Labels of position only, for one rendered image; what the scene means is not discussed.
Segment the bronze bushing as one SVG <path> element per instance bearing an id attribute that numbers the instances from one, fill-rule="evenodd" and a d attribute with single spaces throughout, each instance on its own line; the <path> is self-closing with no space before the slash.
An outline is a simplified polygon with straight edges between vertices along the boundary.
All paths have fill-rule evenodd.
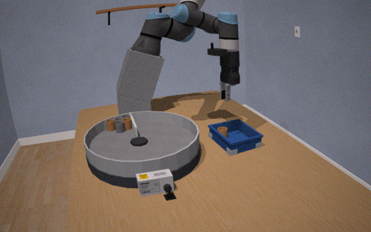
<path id="1" fill-rule="evenodd" d="M 125 125 L 125 130 L 132 129 L 131 118 L 124 118 L 123 121 L 124 121 L 124 125 Z"/>
<path id="2" fill-rule="evenodd" d="M 219 127 L 218 131 L 227 138 L 227 128 L 226 127 Z"/>
<path id="3" fill-rule="evenodd" d="M 116 130 L 115 128 L 115 120 L 114 119 L 109 119 L 106 121 L 106 126 L 108 131 L 114 131 Z"/>

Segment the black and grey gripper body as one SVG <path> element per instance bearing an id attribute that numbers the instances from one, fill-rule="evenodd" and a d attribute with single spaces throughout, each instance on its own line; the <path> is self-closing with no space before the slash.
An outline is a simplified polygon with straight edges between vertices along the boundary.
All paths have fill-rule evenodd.
<path id="1" fill-rule="evenodd" d="M 240 84 L 240 56 L 239 56 L 239 40 L 219 39 L 219 48 L 207 49 L 208 55 L 220 56 L 220 81 L 227 84 Z"/>

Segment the blue open crate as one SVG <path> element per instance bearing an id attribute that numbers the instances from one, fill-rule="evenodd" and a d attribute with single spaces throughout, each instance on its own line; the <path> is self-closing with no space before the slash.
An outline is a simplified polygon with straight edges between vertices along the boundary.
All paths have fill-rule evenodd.
<path id="1" fill-rule="evenodd" d="M 210 124 L 208 127 L 208 137 L 230 156 L 262 146 L 263 135 L 240 119 Z M 218 131 L 219 127 L 227 128 L 227 138 Z"/>

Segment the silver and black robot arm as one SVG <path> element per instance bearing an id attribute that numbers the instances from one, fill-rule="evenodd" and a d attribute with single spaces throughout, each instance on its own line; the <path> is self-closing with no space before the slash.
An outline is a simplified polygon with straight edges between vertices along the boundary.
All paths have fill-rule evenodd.
<path id="1" fill-rule="evenodd" d="M 139 38 L 132 50 L 149 55 L 160 55 L 162 37 L 188 42 L 196 28 L 209 34 L 219 34 L 219 39 L 238 40 L 238 19 L 232 12 L 219 12 L 218 17 L 200 11 L 205 0 L 180 0 L 169 14 L 148 13 Z"/>

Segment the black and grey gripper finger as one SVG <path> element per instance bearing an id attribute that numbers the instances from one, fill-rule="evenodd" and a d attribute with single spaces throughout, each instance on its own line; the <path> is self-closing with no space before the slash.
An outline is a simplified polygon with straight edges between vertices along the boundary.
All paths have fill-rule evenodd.
<path id="1" fill-rule="evenodd" d="M 230 101 L 231 100 L 231 86 L 235 86 L 232 84 L 225 84 L 225 101 Z"/>
<path id="2" fill-rule="evenodd" d="M 225 99 L 225 82 L 220 82 L 220 99 Z"/>

